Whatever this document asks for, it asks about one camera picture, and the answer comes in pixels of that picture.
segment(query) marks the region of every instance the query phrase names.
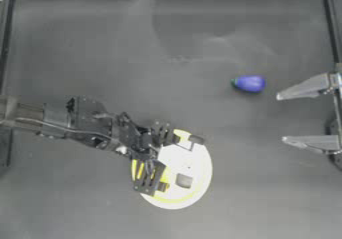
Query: silver bracket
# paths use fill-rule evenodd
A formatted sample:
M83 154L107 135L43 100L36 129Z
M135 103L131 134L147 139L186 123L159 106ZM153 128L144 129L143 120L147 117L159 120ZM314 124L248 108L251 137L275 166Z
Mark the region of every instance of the silver bracket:
M286 136L283 143L311 150L315 153L326 154L342 169L342 77L340 64L336 64L336 72L316 75L302 83L294 85L276 94L276 100L290 100L298 98L315 98L320 95L331 94L334 97L335 117L327 124L327 135L318 136Z

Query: black tray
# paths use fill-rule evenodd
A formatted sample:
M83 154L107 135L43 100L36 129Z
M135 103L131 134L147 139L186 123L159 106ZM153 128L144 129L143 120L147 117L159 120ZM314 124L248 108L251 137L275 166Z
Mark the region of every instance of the black tray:
M16 132L1 239L339 236L340 173L280 142L323 133L331 99L275 101L339 61L330 2L5 0L2 93L87 95L144 124L168 120L207 139L214 178L167 212L133 192L127 160ZM231 88L244 74L266 76L262 94Z

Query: blue ball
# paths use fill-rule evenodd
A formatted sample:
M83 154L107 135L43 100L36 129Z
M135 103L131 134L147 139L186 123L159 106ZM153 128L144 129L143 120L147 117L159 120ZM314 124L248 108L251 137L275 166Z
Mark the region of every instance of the blue ball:
M246 75L232 79L232 85L247 92L262 92L266 87L266 80L259 75Z

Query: white disc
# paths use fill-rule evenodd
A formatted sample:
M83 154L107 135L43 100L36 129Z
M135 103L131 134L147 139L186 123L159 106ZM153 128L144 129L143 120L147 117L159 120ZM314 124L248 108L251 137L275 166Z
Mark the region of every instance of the white disc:
M156 191L153 196L141 194L143 198L163 209L181 209L192 205L204 195L212 177L212 163L204 145L183 141L177 145L163 147L157 160L167 166L163 179L167 180L165 192ZM192 178L190 188L177 185L177 174Z

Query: gray surface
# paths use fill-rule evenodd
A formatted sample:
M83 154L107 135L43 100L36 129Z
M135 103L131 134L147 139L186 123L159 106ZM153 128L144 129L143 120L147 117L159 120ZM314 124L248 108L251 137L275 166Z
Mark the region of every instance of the gray surface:
M88 95L141 122L207 138L208 193L164 211L132 191L128 162L16 134L0 180L0 238L332 238L342 174L280 142L322 133L331 99L275 92L332 66L320 0L17 0L6 91L28 101ZM260 95L228 81L262 74Z

